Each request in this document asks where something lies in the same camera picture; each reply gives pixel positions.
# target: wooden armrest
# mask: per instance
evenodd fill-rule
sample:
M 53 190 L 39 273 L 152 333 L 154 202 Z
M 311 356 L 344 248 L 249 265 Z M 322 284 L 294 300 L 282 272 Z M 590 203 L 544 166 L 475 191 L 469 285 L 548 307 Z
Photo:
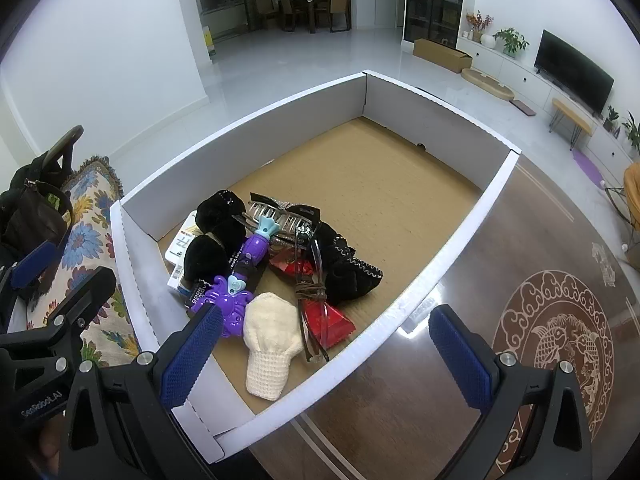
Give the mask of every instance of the wooden armrest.
M 66 172 L 71 171 L 71 156 L 73 155 L 74 144 L 80 137 L 82 137 L 83 133 L 84 128 L 78 124 L 78 126 L 74 126 L 64 134 L 62 138 L 47 152 L 47 156 L 44 158 L 44 162 L 42 164 L 43 169 L 49 164 L 59 161 L 60 157 L 63 157 L 62 170 Z

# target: fringe trim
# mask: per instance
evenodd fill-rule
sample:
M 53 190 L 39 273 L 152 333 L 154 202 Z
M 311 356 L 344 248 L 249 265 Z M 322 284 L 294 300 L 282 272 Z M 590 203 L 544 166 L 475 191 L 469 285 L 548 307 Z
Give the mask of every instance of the fringe trim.
M 109 177 L 111 177 L 113 183 L 116 185 L 116 192 L 117 192 L 116 200 L 119 200 L 122 197 L 124 197 L 124 190 L 122 189 L 122 181 L 116 175 L 116 171 L 109 164 L 108 156 L 94 155 L 89 157 L 86 161 L 84 161 L 80 165 L 80 168 L 78 168 L 77 171 L 74 171 L 71 174 L 71 176 L 65 180 L 65 183 L 62 185 L 62 187 L 66 187 L 73 179 L 78 177 L 87 167 L 92 165 L 94 162 L 99 162 L 104 167 L 104 169 L 107 170 L 107 172 L 109 173 Z

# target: purple mat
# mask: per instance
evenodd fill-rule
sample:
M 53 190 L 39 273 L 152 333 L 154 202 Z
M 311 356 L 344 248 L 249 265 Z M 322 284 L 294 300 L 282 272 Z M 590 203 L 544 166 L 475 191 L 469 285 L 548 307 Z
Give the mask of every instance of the purple mat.
M 591 180 L 596 186 L 602 189 L 600 181 L 603 179 L 600 171 L 598 170 L 598 168 L 596 168 L 596 165 L 591 162 L 584 155 L 584 153 L 581 153 L 578 150 L 572 150 L 572 153 L 574 154 L 574 160 L 576 161 L 578 166 L 580 166 L 580 169 L 583 171 L 583 173 L 588 176 L 589 180 Z

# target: barcode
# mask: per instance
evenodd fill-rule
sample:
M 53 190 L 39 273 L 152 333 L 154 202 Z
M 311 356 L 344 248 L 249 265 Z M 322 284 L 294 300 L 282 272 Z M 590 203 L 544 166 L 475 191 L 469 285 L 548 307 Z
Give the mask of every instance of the barcode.
M 181 274 L 182 274 L 182 266 L 181 265 L 176 265 L 175 269 L 174 269 L 174 273 L 171 275 L 171 277 L 174 280 L 177 280 L 178 278 L 180 278 Z

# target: potted plant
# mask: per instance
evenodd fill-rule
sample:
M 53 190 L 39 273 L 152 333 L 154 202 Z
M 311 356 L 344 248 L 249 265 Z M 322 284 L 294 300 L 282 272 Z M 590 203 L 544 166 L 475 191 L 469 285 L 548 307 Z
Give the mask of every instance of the potted plant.
M 637 151 L 640 155 L 640 132 L 638 132 L 638 125 L 631 112 L 629 112 L 629 118 L 622 125 L 626 128 L 626 138 L 631 142 L 632 153 Z
M 524 36 L 513 27 L 499 30 L 494 34 L 494 38 L 502 38 L 504 40 L 503 52 L 511 57 L 516 57 L 516 53 L 519 50 L 524 50 L 529 45 L 529 41 L 525 40 Z
M 484 17 L 484 19 L 482 18 L 482 14 L 480 14 L 480 11 L 478 10 L 478 13 L 476 15 L 473 15 L 472 13 L 469 13 L 466 16 L 466 22 L 471 25 L 472 29 L 474 30 L 474 34 L 473 34 L 473 40 L 476 43 L 480 43 L 480 38 L 482 37 L 482 32 L 489 26 L 491 25 L 492 21 L 494 19 L 489 16 L 486 15 Z
M 604 119 L 604 122 L 602 123 L 602 126 L 604 127 L 604 129 L 607 130 L 608 132 L 611 132 L 613 130 L 613 122 L 618 117 L 619 115 L 616 109 L 613 106 L 609 105 L 609 117 Z

